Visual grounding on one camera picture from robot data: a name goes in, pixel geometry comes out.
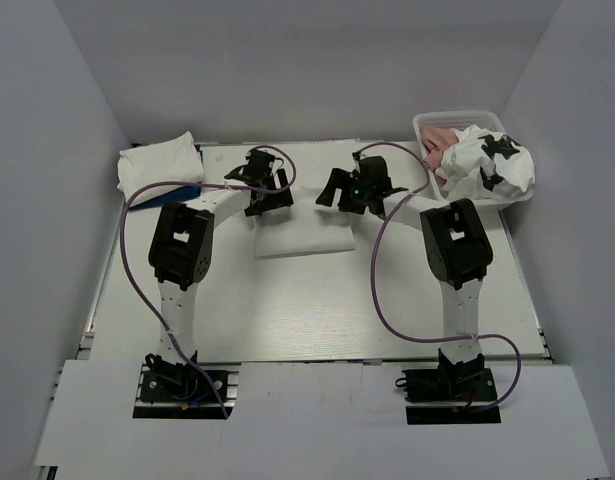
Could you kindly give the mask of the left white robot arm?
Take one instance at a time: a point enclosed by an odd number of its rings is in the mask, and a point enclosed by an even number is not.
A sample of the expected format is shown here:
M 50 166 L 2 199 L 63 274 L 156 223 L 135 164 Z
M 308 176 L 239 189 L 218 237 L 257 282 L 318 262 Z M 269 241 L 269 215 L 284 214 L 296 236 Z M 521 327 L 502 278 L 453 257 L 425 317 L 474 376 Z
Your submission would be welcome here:
M 243 165 L 224 177 L 221 187 L 201 194 L 197 206 L 168 203 L 161 209 L 148 260 L 158 282 L 165 323 L 151 362 L 174 365 L 163 384 L 175 398 L 189 398 L 198 387 L 198 374 L 185 365 L 197 358 L 195 299 L 211 265 L 215 229 L 240 213 L 257 217 L 293 205 L 287 174 L 275 166 L 278 160 L 254 148 Z

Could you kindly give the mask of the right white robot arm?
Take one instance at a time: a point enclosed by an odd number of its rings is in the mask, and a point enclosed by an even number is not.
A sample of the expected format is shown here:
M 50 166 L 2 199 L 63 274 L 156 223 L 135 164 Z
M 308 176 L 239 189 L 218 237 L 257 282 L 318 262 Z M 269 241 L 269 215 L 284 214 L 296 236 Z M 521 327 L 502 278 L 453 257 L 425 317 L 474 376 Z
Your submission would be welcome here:
M 478 302 L 493 249 L 473 202 L 460 199 L 435 205 L 416 190 L 395 188 L 384 158 L 372 156 L 357 161 L 352 171 L 334 168 L 316 199 L 331 207 L 340 194 L 338 209 L 362 215 L 365 212 L 383 220 L 370 260 L 370 290 L 376 313 L 394 336 L 412 343 L 437 344 L 440 390 L 459 399 L 471 391 L 475 378 L 484 371 L 484 356 L 478 339 Z M 439 282 L 442 297 L 443 334 L 421 338 L 397 331 L 387 321 L 379 305 L 377 257 L 386 227 L 400 223 L 423 235 L 426 259 Z

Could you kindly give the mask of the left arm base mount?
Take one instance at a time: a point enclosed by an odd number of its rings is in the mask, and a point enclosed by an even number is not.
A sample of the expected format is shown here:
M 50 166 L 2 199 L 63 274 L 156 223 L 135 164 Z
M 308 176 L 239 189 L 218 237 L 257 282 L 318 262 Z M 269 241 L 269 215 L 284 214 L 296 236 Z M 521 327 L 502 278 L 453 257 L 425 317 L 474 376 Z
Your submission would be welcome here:
M 238 370 L 209 368 L 208 377 L 186 363 L 149 354 L 141 366 L 132 417 L 152 420 L 226 420 L 236 401 Z

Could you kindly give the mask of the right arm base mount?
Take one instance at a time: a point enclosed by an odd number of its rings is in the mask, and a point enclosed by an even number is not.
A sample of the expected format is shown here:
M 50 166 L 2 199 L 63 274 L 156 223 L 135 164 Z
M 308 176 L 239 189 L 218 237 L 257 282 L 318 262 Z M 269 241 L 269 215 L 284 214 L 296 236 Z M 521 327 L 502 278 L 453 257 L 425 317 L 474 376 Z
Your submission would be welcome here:
M 501 422 L 493 374 L 479 353 L 453 364 L 441 353 L 434 369 L 404 370 L 395 387 L 405 394 L 409 425 L 485 425 Z

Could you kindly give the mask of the pink t-shirt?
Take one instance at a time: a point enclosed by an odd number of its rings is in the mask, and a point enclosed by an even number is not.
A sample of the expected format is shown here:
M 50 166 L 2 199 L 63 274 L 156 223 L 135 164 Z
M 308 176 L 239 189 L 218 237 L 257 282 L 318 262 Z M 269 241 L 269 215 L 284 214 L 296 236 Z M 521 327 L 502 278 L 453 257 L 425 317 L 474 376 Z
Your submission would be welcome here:
M 453 130 L 429 126 L 421 129 L 421 140 L 428 152 L 424 162 L 430 171 L 437 170 L 442 163 L 444 152 L 458 143 L 458 137 Z

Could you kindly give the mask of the white black-print t-shirt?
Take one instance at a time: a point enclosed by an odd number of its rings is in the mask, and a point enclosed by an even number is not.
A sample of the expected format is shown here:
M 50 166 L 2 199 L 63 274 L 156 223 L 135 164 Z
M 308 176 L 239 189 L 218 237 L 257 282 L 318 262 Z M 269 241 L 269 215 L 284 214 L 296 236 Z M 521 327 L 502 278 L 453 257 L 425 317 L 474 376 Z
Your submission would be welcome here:
M 531 154 L 508 134 L 476 125 L 450 130 L 458 143 L 432 171 L 447 200 L 515 201 L 535 184 Z

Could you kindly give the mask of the white red-print t-shirt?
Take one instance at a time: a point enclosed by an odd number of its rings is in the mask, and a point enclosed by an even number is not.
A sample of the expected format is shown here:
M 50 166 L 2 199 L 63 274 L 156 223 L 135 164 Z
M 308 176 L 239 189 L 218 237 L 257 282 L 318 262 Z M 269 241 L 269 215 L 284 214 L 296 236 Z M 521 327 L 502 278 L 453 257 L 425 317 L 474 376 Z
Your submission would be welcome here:
M 295 187 L 290 207 L 255 218 L 256 260 L 340 253 L 356 248 L 350 215 L 317 205 L 318 195 L 317 188 Z

